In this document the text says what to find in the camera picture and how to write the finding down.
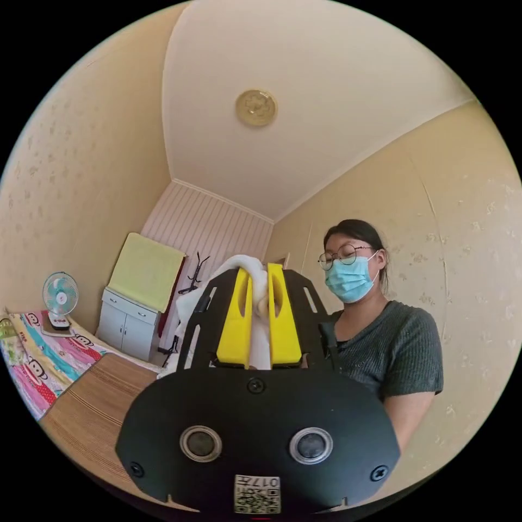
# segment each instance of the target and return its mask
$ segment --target gray knit shirt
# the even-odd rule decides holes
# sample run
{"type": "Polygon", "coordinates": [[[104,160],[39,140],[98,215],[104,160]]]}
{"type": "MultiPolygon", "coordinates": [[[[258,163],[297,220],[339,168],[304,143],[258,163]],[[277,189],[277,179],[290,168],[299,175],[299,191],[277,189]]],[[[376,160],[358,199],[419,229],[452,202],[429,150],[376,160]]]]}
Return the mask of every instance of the gray knit shirt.
{"type": "MultiPolygon", "coordinates": [[[[331,315],[337,322],[342,310],[331,315]]],[[[442,391],[442,348],[430,313],[390,301],[353,339],[338,342],[342,372],[381,400],[392,395],[442,391]]]]}

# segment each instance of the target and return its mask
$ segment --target white cabinet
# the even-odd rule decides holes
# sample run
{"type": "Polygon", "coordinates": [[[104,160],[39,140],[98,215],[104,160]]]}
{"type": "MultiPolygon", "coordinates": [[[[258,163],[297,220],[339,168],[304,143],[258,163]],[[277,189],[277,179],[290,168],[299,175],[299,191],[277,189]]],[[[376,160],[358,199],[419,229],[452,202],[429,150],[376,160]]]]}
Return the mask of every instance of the white cabinet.
{"type": "Polygon", "coordinates": [[[123,353],[149,361],[158,345],[160,313],[105,288],[96,337],[123,353]]]}

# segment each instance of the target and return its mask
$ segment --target round ceiling lamp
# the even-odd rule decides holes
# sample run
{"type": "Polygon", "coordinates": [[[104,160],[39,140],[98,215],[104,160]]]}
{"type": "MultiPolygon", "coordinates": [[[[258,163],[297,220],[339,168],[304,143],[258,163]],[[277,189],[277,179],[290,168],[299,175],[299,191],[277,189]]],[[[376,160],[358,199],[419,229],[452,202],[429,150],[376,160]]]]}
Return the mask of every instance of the round ceiling lamp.
{"type": "Polygon", "coordinates": [[[238,118],[247,125],[268,125],[277,114],[277,103],[266,91],[248,90],[239,95],[235,102],[238,118]]]}

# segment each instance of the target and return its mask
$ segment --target woman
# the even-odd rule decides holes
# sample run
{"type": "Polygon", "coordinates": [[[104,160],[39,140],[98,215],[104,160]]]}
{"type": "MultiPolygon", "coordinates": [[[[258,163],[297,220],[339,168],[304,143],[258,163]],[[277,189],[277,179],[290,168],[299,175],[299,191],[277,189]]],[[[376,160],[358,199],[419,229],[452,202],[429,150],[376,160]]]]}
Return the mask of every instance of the woman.
{"type": "Polygon", "coordinates": [[[332,314],[343,373],[384,404],[401,453],[443,389],[442,350],[433,317],[388,301],[388,255],[372,225],[347,219],[330,228],[319,264],[344,304],[332,314]]]}

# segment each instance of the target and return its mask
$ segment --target striped wall panel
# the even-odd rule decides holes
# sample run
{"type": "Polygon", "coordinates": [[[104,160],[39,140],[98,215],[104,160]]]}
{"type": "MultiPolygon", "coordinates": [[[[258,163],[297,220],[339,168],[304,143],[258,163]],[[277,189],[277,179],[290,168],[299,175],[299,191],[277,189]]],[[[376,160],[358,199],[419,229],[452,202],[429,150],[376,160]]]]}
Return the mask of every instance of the striped wall panel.
{"type": "MultiPolygon", "coordinates": [[[[210,256],[198,276],[205,281],[235,254],[263,260],[271,233],[272,223],[268,220],[175,181],[165,189],[141,231],[142,235],[187,254],[175,298],[178,290],[190,285],[188,276],[197,266],[196,252],[199,251],[201,259],[210,256]]],[[[177,324],[172,305],[161,347],[172,344],[177,324]]]]}

